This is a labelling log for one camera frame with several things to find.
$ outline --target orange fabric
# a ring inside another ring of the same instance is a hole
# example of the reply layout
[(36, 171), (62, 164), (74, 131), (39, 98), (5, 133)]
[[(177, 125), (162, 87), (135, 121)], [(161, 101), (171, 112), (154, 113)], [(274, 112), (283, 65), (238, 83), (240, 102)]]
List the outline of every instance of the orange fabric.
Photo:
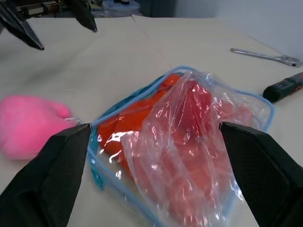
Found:
[(130, 176), (131, 172), (123, 153), (120, 138), (128, 131), (140, 131), (142, 122), (149, 115), (155, 103), (158, 102), (180, 78), (178, 74), (169, 75), (161, 83), (158, 91), (153, 96), (137, 101), (123, 110), (119, 115), (104, 121), (98, 126), (100, 146), (104, 149), (105, 153), (113, 156), (114, 160), (118, 160)]

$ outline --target screwdriver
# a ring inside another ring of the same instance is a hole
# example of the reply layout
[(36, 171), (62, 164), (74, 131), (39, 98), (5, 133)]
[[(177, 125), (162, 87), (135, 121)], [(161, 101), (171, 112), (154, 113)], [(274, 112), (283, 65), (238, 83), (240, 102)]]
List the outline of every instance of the screwdriver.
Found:
[(289, 96), (303, 87), (303, 72), (286, 78), (274, 85), (267, 87), (263, 92), (263, 97), (275, 103), (282, 98)]

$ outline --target plastic bag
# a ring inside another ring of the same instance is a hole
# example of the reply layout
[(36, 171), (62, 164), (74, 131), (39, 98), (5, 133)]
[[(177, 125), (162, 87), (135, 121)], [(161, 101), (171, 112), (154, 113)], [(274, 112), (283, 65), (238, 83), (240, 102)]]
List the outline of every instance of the plastic bag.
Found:
[(172, 70), (93, 123), (89, 154), (96, 182), (110, 185), (154, 226), (225, 224), (241, 191), (219, 122), (267, 130), (274, 114), (263, 98), (189, 69)]
[(140, 4), (136, 1), (129, 0), (128, 5), (115, 3), (112, 0), (103, 1), (105, 17), (131, 17), (132, 15), (141, 16)]

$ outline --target metal wrench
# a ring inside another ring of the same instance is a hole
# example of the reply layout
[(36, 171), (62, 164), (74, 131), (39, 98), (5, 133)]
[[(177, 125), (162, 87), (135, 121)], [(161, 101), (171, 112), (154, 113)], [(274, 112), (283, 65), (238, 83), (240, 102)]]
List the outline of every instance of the metal wrench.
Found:
[(302, 62), (298, 58), (293, 58), (287, 55), (282, 55), (282, 56), (270, 56), (266, 54), (261, 54), (261, 53), (255, 53), (252, 51), (246, 51), (246, 50), (241, 50), (241, 49), (236, 49), (236, 48), (231, 48), (231, 52), (233, 53), (239, 53), (247, 56), (252, 56), (252, 57), (257, 57), (257, 58), (263, 58), (267, 60), (272, 60), (272, 61), (278, 61), (281, 63), (284, 63), (288, 66), (292, 66), (295, 68), (299, 68), (302, 66)]

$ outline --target white table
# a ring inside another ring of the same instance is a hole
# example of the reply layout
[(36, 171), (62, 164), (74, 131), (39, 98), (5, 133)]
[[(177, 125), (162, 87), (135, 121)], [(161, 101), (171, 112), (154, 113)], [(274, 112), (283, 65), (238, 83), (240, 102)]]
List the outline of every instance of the white table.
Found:
[[(93, 34), (74, 19), (31, 19), (45, 51), (31, 49), (6, 31), (0, 35), (0, 99), (11, 94), (66, 103), (74, 116), (92, 121), (112, 104), (177, 65), (211, 71), (233, 87), (261, 93), (302, 69), (237, 55), (232, 47), (278, 54), (216, 19), (125, 17), (97, 19)], [(276, 104), (270, 134), (299, 163), (303, 93)], [(0, 192), (25, 161), (0, 157)], [(245, 204), (239, 226), (256, 227)], [(85, 165), (69, 227), (145, 226), (108, 192), (100, 192)]]

